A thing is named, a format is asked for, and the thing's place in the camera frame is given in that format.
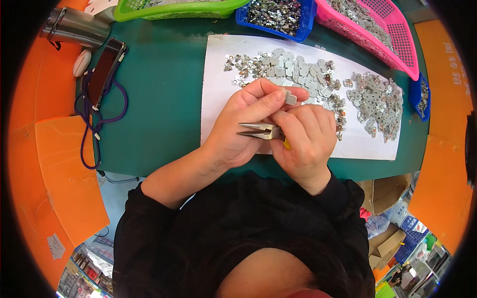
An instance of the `metal thermos cup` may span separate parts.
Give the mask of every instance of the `metal thermos cup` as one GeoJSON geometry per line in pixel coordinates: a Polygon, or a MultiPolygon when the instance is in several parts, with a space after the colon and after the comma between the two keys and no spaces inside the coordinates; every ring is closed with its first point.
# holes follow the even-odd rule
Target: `metal thermos cup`
{"type": "Polygon", "coordinates": [[[45,37],[60,50],[60,42],[77,43],[88,48],[101,47],[111,26],[103,19],[73,8],[55,8],[46,24],[40,31],[40,37],[45,37]]]}

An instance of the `white label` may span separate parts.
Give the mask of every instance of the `white label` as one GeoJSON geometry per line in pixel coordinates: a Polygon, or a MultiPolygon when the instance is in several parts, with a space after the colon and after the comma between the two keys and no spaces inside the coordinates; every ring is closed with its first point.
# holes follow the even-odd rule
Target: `white label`
{"type": "Polygon", "coordinates": [[[46,240],[48,241],[48,246],[50,246],[53,260],[61,259],[64,252],[66,251],[66,248],[64,248],[63,243],[61,243],[56,233],[54,233],[53,236],[46,237],[46,240]]]}

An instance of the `teal table surface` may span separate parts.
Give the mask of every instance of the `teal table surface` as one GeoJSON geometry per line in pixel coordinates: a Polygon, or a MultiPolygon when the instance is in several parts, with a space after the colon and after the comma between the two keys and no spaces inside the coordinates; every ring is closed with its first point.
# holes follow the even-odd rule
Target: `teal table surface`
{"type": "MultiPolygon", "coordinates": [[[[116,74],[116,80],[127,91],[129,107],[123,119],[105,124],[99,133],[99,169],[145,177],[200,146],[207,36],[227,33],[277,38],[263,31],[237,25],[235,15],[214,21],[137,19],[112,24],[110,37],[126,42],[129,47],[116,74]]],[[[427,77],[420,43],[414,26],[409,25],[416,44],[420,71],[427,77]]],[[[317,23],[304,44],[318,44],[386,78],[392,77],[405,92],[396,160],[331,158],[328,166],[334,174],[338,178],[361,181],[419,170],[429,121],[421,122],[407,100],[409,77],[404,72],[391,70],[365,49],[317,23]]],[[[90,67],[96,65],[102,50],[93,53],[90,67]]],[[[113,87],[102,100],[101,115],[104,119],[112,118],[119,115],[122,109],[123,96],[113,87]]],[[[353,117],[354,111],[349,111],[349,114],[353,117]]],[[[271,155],[256,154],[246,165],[230,170],[229,174],[239,175],[248,170],[263,177],[271,176],[283,181],[290,179],[271,155]]]]}

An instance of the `blue plastic crate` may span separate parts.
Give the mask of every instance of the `blue plastic crate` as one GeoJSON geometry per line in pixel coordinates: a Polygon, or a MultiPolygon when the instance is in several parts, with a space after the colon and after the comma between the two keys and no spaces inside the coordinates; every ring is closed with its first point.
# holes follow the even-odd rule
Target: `blue plastic crate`
{"type": "Polygon", "coordinates": [[[311,29],[313,28],[313,22],[316,15],[316,7],[317,4],[315,0],[300,0],[301,3],[301,16],[300,16],[300,26],[297,29],[297,34],[292,37],[288,34],[282,33],[280,31],[272,30],[269,28],[265,28],[263,26],[250,24],[247,22],[247,12],[249,10],[249,3],[246,5],[238,8],[235,12],[235,21],[237,24],[242,26],[247,26],[251,28],[255,28],[258,30],[262,30],[268,33],[272,33],[283,38],[289,39],[291,41],[296,42],[303,42],[310,34],[311,29]]]}
{"type": "Polygon", "coordinates": [[[427,83],[425,77],[422,75],[422,72],[419,73],[419,79],[417,81],[413,81],[411,78],[409,78],[409,102],[416,110],[422,122],[425,122],[429,119],[431,114],[431,89],[429,88],[429,84],[427,83]],[[421,80],[424,81],[425,85],[427,86],[427,91],[429,92],[427,107],[424,110],[424,117],[421,116],[417,109],[417,105],[421,102],[421,80]]]}
{"type": "Polygon", "coordinates": [[[406,259],[411,255],[413,250],[417,247],[417,245],[421,242],[424,237],[427,236],[429,233],[429,229],[426,229],[424,233],[419,233],[415,231],[405,231],[406,232],[406,238],[404,238],[403,243],[404,245],[401,245],[401,247],[398,249],[396,254],[394,255],[396,261],[399,262],[399,264],[404,264],[406,259]]]}

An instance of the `lanyard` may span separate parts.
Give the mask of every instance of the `lanyard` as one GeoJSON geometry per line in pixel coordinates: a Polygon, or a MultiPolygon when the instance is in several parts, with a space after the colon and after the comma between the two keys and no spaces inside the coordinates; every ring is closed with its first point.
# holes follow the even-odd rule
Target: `lanyard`
{"type": "Polygon", "coordinates": [[[81,150],[80,151],[81,162],[83,163],[83,165],[86,168],[88,168],[90,170],[94,170],[94,169],[98,168],[99,164],[101,163],[101,153],[100,153],[100,150],[99,150],[99,140],[101,138],[100,138],[98,133],[101,130],[101,128],[103,127],[103,124],[118,121],[119,119],[121,119],[124,116],[124,114],[126,114],[126,110],[127,110],[127,106],[128,106],[128,99],[127,99],[126,91],[114,79],[114,75],[116,74],[116,70],[117,70],[118,66],[119,66],[119,63],[114,68],[113,75],[111,75],[110,78],[106,81],[106,86],[104,88],[103,96],[105,96],[109,93],[109,91],[111,90],[112,84],[114,84],[119,90],[121,90],[121,92],[123,93],[123,97],[124,97],[124,108],[123,108],[123,111],[121,112],[121,114],[119,114],[119,116],[111,118],[111,119],[103,119],[101,117],[101,114],[99,113],[99,110],[97,110],[97,108],[93,108],[93,105],[91,104],[91,101],[89,100],[89,94],[88,94],[88,84],[89,84],[89,82],[91,80],[91,77],[93,75],[93,70],[92,69],[88,70],[88,73],[84,77],[82,85],[81,85],[82,93],[80,93],[76,97],[76,100],[74,101],[74,111],[75,111],[75,113],[80,115],[81,118],[83,119],[84,123],[86,123],[86,128],[84,130],[83,139],[81,140],[81,149],[80,149],[81,150]],[[77,108],[77,103],[78,103],[78,100],[80,98],[83,98],[82,110],[77,108]],[[90,111],[91,110],[99,118],[99,121],[94,126],[92,126],[89,123],[90,111]],[[84,158],[83,158],[84,141],[86,139],[86,134],[88,133],[88,129],[91,130],[91,132],[93,133],[94,146],[96,147],[96,151],[98,152],[98,159],[96,160],[96,163],[94,164],[94,166],[88,166],[86,164],[86,162],[84,161],[84,158]]]}

